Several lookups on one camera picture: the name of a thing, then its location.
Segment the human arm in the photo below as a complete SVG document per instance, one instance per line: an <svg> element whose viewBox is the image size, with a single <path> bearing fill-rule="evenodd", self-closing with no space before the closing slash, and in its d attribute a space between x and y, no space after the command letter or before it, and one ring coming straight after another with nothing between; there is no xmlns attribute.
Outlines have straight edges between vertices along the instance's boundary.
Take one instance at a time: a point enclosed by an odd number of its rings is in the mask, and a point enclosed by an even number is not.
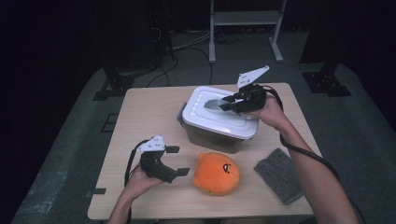
<svg viewBox="0 0 396 224"><path fill-rule="evenodd" d="M286 142L313 152L283 113L275 97L268 96L263 109L249 112L280 132ZM343 187L333 173L319 161L289 148L304 195L318 223L358 223Z"/></svg>
<svg viewBox="0 0 396 224"><path fill-rule="evenodd" d="M111 213L108 224L124 224L128 220L131 204L140 195L146 193L154 186L163 183L156 177L148 177L141 167L137 167L122 191L113 212Z"/></svg>

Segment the white plastic container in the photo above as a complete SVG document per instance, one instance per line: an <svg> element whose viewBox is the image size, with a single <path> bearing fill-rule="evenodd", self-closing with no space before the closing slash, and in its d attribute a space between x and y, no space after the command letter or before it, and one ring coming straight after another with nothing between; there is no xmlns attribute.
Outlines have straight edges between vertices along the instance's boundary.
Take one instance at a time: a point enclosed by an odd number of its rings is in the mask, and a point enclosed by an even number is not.
<svg viewBox="0 0 396 224"><path fill-rule="evenodd" d="M191 143L217 151L236 153L244 140L253 138L259 125L258 119L205 107L205 103L210 100L233 94L231 91L206 86L194 90L177 118L185 127Z"/></svg>

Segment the dark background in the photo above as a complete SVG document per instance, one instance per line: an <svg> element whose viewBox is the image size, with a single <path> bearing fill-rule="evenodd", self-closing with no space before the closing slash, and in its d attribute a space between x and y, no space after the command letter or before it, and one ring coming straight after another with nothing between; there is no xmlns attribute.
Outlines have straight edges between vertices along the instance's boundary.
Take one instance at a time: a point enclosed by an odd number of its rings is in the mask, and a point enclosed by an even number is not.
<svg viewBox="0 0 396 224"><path fill-rule="evenodd" d="M284 32L310 28L301 63L336 55L358 77L389 123L396 112L395 1L289 0ZM73 104L103 60L151 65L160 45L149 27L164 29L163 1L66 2L3 0L1 217L9 222L28 192ZM170 0L170 29L207 29L209 1ZM277 1L216 1L222 10L274 9Z"/></svg>

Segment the orange plush toy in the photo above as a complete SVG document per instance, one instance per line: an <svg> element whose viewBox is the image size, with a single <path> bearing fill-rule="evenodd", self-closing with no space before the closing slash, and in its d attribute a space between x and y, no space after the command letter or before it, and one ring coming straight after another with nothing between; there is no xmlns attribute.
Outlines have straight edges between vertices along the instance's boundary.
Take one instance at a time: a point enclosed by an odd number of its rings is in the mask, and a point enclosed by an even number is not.
<svg viewBox="0 0 396 224"><path fill-rule="evenodd" d="M217 153L200 153L193 183L213 195L225 195L239 186L238 165L229 157Z"/></svg>

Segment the container lid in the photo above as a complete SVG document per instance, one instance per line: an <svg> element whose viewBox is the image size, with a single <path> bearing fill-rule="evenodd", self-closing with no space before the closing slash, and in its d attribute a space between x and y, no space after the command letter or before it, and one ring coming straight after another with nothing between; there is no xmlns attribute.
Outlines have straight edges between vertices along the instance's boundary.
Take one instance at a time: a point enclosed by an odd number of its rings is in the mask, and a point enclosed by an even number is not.
<svg viewBox="0 0 396 224"><path fill-rule="evenodd" d="M257 132L259 119L224 112L221 109L204 107L209 100L218 100L233 94L234 92L232 91L206 86L196 88L183 110L184 121L191 126L213 133L240 139L252 138Z"/></svg>

